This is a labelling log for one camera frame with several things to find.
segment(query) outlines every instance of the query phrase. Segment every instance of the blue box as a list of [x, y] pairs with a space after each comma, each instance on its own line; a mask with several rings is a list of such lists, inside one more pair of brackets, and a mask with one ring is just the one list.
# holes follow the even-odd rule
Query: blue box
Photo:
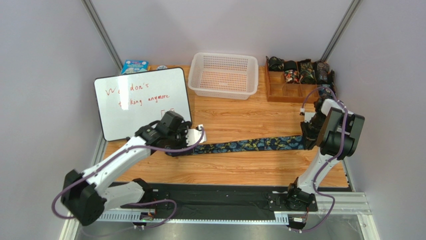
[[126, 60], [121, 75], [146, 72], [148, 71], [148, 63], [143, 60]]

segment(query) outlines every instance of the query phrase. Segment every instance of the wooden tray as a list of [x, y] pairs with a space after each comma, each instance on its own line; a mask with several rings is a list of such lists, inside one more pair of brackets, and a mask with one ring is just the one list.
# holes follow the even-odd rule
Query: wooden tray
[[[284, 72], [269, 71], [268, 58], [265, 63], [266, 99], [268, 102], [303, 103], [306, 96], [319, 85], [286, 83]], [[309, 96], [307, 103], [313, 104], [319, 97], [318, 90]]]

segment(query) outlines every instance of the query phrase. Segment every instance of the gray wall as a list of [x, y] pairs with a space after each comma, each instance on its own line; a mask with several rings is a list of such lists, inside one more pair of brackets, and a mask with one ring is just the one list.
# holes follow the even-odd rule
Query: gray wall
[[426, 14], [423, 0], [365, 0], [329, 63], [365, 126], [348, 164], [384, 240], [426, 236]]
[[321, 58], [351, 0], [93, 0], [121, 60], [190, 64], [197, 52]]
[[58, 239], [51, 202], [93, 158], [93, 81], [115, 65], [79, 0], [1, 1], [0, 23], [0, 238]]

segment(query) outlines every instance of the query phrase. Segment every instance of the wooden table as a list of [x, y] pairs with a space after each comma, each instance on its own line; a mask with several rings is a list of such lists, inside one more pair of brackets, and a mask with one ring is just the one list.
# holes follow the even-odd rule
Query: wooden table
[[[188, 80], [190, 66], [181, 67]], [[257, 93], [248, 100], [197, 96], [188, 88], [193, 126], [203, 124], [208, 143], [264, 137], [301, 135], [300, 103], [267, 102], [265, 68], [259, 67]], [[313, 112], [312, 104], [306, 107]], [[111, 141], [105, 157], [124, 145]], [[249, 151], [170, 157], [163, 152], [140, 161], [118, 181], [141, 178], [150, 183], [287, 186], [309, 166], [313, 150]], [[348, 187], [341, 163], [321, 183], [322, 187]]]

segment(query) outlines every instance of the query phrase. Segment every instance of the white plastic basket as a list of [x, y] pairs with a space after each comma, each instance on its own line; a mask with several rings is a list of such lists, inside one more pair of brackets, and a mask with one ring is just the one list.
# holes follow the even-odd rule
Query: white plastic basket
[[258, 90], [259, 65], [253, 56], [195, 54], [188, 86], [198, 96], [246, 100]]

